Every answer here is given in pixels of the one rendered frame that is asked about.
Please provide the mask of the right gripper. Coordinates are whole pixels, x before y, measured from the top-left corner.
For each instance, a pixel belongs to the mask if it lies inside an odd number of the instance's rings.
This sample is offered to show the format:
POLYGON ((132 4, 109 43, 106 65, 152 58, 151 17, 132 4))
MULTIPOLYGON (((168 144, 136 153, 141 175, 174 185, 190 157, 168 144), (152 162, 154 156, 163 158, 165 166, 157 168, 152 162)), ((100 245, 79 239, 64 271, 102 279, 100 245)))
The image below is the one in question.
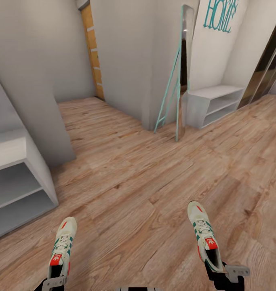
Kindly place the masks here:
POLYGON ((209 265, 204 262, 209 280, 214 281, 214 286, 217 290, 225 291, 244 291, 244 278, 238 276, 238 283, 231 283, 230 280, 225 276, 225 273, 213 272, 209 265))

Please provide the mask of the gym shoe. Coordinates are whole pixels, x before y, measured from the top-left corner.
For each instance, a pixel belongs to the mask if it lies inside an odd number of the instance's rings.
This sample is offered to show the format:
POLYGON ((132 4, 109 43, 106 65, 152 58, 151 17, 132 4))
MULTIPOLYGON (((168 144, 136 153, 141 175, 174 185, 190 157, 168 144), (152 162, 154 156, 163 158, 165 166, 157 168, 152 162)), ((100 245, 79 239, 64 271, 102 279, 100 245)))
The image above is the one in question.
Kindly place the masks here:
POLYGON ((187 211, 188 218, 196 233, 200 259, 202 262, 206 261, 213 272, 223 272, 219 246, 214 237, 205 209, 197 201, 190 201, 187 211))
POLYGON ((47 279, 69 275, 70 252, 76 232, 76 219, 73 216, 65 218, 57 231, 55 245, 48 265, 47 279))

